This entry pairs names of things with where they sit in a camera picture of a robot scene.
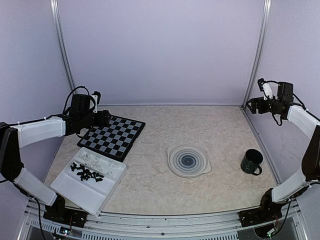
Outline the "black white chessboard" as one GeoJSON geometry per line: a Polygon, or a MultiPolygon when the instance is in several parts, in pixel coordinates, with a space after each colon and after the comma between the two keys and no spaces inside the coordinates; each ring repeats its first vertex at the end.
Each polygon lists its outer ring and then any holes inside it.
{"type": "Polygon", "coordinates": [[[142,121],[113,115],[109,127],[94,126],[77,146],[122,163],[145,125],[142,121]]]}

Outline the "white plastic tray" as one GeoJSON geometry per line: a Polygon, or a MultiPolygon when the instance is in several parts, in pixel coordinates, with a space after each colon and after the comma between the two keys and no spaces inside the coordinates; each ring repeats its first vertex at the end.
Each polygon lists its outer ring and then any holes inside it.
{"type": "Polygon", "coordinates": [[[98,217],[126,172],[127,166],[124,163],[82,147],[54,179],[50,187],[84,211],[98,217]],[[92,155],[98,155],[105,160],[111,160],[120,166],[120,170],[116,170],[113,176],[109,176],[85,165],[79,156],[86,152],[92,155]],[[76,171],[71,171],[70,165],[72,165],[72,163],[76,163],[77,165],[82,164],[90,171],[98,172],[104,176],[103,181],[96,182],[92,178],[87,181],[81,181],[80,177],[76,175],[76,171]]]}

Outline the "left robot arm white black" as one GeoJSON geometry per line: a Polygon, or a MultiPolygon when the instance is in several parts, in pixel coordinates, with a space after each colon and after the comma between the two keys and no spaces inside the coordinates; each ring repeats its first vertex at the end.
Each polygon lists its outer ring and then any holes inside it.
{"type": "Polygon", "coordinates": [[[22,194],[43,203],[43,217],[54,222],[84,225],[87,215],[79,210],[65,207],[65,199],[46,186],[28,171],[21,161],[20,150],[28,145],[52,138],[79,135],[82,129],[108,127],[111,114],[98,110],[101,93],[79,94],[72,90],[66,98],[63,111],[37,120],[22,123],[0,124],[0,173],[5,181],[11,182],[22,194]]]}

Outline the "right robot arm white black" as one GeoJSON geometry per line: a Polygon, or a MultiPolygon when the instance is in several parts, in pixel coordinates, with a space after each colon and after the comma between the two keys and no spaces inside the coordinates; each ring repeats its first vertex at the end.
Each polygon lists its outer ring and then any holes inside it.
{"type": "Polygon", "coordinates": [[[283,121],[294,124],[309,138],[309,145],[301,161],[300,169],[282,184],[268,189],[260,200],[260,205],[251,210],[239,212],[242,227],[253,226],[282,217],[282,207],[292,198],[302,195],[311,185],[320,182],[320,120],[311,114],[303,102],[294,94],[294,86],[289,82],[277,83],[277,94],[273,95],[271,81],[263,78],[257,81],[262,97],[246,102],[252,114],[271,113],[279,115],[283,121]]]}

